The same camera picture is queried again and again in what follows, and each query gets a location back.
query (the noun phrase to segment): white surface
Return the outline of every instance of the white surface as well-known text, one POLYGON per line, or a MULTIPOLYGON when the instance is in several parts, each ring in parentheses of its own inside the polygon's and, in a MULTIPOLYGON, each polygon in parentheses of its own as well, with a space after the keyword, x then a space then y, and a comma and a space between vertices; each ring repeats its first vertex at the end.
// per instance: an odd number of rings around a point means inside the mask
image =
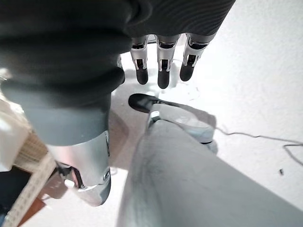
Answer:
MULTIPOLYGON (((303 1, 238 0, 204 51, 193 78, 180 83, 181 62, 175 61, 170 87, 177 79, 178 85, 160 98, 208 111, 229 132, 303 140, 302 45, 303 1)), ((182 54, 177 46, 175 58, 181 60, 182 54)), ((91 208, 67 192, 60 200, 45 201, 48 206, 24 226, 115 226, 126 170, 147 118, 132 110, 127 100, 135 92, 160 90, 153 44, 148 49, 147 85, 136 82, 130 53, 122 56, 122 62, 126 82, 113 93, 110 121, 111 165, 120 169, 113 176, 108 201, 91 208)), ((220 158, 303 210, 303 167, 281 149, 282 142, 226 137, 218 131, 215 139, 220 158)), ((303 148, 292 151, 303 160, 303 148)))
POLYGON ((15 119, 10 105, 0 99, 0 172, 11 170, 28 136, 28 128, 15 119))

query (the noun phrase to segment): silver metal forearm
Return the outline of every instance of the silver metal forearm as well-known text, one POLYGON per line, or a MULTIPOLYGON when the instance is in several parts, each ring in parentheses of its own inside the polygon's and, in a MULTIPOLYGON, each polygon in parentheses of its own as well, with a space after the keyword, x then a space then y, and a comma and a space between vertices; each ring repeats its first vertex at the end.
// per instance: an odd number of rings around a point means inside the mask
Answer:
POLYGON ((68 188, 92 206, 105 202, 111 185, 107 131, 80 144, 46 146, 68 188))

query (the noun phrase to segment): black rubber fingertip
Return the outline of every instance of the black rubber fingertip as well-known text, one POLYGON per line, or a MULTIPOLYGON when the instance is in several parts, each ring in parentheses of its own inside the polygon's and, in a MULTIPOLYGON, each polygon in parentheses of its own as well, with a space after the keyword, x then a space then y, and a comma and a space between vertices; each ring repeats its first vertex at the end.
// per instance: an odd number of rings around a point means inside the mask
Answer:
POLYGON ((137 75, 137 81, 139 84, 146 84, 148 81, 148 72, 147 69, 139 69, 136 70, 136 75, 137 75))
POLYGON ((158 72, 158 86, 162 89, 169 85, 169 72, 162 70, 158 72))
POLYGON ((181 70, 180 70, 180 79, 182 81, 188 81, 194 72, 194 67, 192 67, 191 65, 182 65, 181 66, 181 70))

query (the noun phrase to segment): black cable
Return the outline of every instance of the black cable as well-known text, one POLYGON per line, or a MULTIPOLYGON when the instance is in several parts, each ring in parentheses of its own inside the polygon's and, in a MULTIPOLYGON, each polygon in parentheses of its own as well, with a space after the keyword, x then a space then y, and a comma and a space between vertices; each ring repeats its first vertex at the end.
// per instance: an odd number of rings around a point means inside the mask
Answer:
POLYGON ((288 147, 303 147, 303 142, 300 141, 296 141, 296 140, 288 140, 288 139, 283 139, 283 138, 277 138, 277 137, 271 137, 271 136, 262 136, 262 135, 258 135, 258 136, 254 136, 245 132, 225 132, 223 129, 220 128, 216 128, 218 131, 220 131, 222 134, 226 135, 226 136, 232 136, 232 135, 242 135, 242 136, 248 136, 251 138, 263 138, 263 139, 267 139, 267 140, 276 140, 276 141, 282 141, 282 142, 288 142, 288 143, 293 143, 293 144, 284 144, 282 146, 282 148, 287 152, 287 154, 289 155, 289 157, 295 161, 296 163, 298 163, 299 165, 303 166, 303 162, 300 161, 295 155, 293 155, 293 153, 290 151, 290 149, 288 147))

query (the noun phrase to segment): robotic hand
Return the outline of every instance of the robotic hand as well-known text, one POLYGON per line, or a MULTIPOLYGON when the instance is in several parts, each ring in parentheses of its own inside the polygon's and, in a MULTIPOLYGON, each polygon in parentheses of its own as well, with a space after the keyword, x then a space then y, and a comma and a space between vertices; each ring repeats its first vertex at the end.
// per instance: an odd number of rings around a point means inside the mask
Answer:
POLYGON ((146 84, 147 36, 157 37, 158 84, 166 88, 176 43, 187 34, 180 78, 194 66, 234 0, 3 0, 3 94, 20 104, 65 184, 92 206, 110 192, 108 113, 131 51, 146 84))

